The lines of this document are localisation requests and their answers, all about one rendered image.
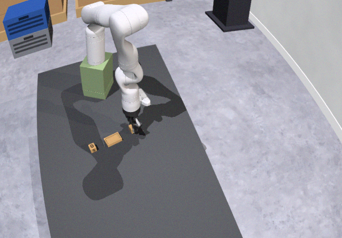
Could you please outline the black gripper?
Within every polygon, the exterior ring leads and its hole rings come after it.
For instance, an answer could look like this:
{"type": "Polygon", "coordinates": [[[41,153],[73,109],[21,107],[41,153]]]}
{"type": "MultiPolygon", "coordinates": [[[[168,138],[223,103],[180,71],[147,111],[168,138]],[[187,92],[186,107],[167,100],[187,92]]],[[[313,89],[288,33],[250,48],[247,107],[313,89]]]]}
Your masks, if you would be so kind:
{"type": "Polygon", "coordinates": [[[138,121],[138,114],[140,113],[141,106],[135,112],[127,112],[123,108],[122,110],[129,122],[129,125],[132,125],[133,133],[137,132],[142,126],[142,123],[138,121]]]}

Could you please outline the tan rectangular tray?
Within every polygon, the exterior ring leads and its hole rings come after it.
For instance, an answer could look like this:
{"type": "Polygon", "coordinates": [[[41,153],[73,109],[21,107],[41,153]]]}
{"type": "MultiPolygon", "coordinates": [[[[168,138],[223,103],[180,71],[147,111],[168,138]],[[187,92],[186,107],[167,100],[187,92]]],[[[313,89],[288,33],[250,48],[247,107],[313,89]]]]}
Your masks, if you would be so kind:
{"type": "Polygon", "coordinates": [[[116,133],[114,133],[114,134],[112,134],[112,135],[110,135],[110,136],[104,138],[104,141],[105,141],[105,143],[107,144],[107,146],[110,147],[110,146],[112,146],[112,145],[115,145],[115,144],[121,142],[121,141],[122,141],[122,138],[121,138],[121,136],[119,135],[119,133],[116,132],[116,133]]]}

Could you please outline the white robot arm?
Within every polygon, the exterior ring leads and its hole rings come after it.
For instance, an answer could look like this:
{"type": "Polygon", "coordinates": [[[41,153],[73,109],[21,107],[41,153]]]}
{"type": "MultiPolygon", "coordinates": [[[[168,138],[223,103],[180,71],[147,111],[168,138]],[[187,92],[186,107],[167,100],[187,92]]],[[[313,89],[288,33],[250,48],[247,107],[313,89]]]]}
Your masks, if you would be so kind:
{"type": "Polygon", "coordinates": [[[137,48],[125,40],[148,24],[146,10],[137,4],[113,5],[100,1],[83,7],[81,18],[89,24],[85,29],[88,64],[96,66],[104,62],[105,27],[110,28],[118,53],[119,67],[115,71],[115,79],[121,89],[122,108],[135,112],[140,104],[149,106],[150,99],[137,85],[143,78],[137,48]]]}

